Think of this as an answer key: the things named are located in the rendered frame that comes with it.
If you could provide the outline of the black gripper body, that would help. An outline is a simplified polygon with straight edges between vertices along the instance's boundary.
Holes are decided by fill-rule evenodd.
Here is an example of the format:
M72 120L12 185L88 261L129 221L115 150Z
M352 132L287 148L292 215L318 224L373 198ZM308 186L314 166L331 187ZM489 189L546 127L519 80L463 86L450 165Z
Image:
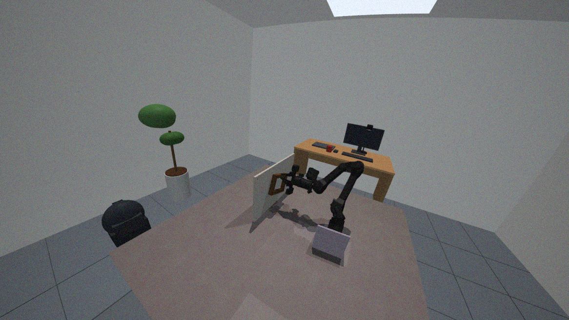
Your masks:
M299 188L301 188L301 187L302 187L302 182L303 182L303 180L304 180L303 178L299 178L298 176L296 176L296 172L299 171L299 166L298 166L298 165L292 165L292 171L293 171L293 172L291 172L290 175L289 175L289 176L292 176L291 182L288 183L289 188L286 189L286 193L285 193L285 194L287 194L287 195L293 194L293 190L294 190L294 188L292 188L293 185L298 186Z

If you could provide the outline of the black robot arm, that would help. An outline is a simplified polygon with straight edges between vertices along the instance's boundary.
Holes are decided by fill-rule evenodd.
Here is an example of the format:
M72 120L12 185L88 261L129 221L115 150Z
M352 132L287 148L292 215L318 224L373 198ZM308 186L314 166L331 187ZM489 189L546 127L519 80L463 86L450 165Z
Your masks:
M328 228L331 230L335 230L338 233L342 233L343 226L344 226L344 204L345 201L352 190L356 179L362 175L364 171L364 163L362 161L351 161L347 163L341 163L334 171L330 172L325 178L317 181L317 177L319 175L319 171L313 168L309 168L308 172L306 173L306 179L302 182L302 188L308 190L308 193L315 191L317 194L321 194L327 186L340 174L343 172L350 173L349 178L347 179L347 183L343 188L340 196L335 200L333 199L332 203L330 204L330 211L333 214L333 217L329 221ZM308 180L307 180L308 179ZM310 181L309 181L310 180Z

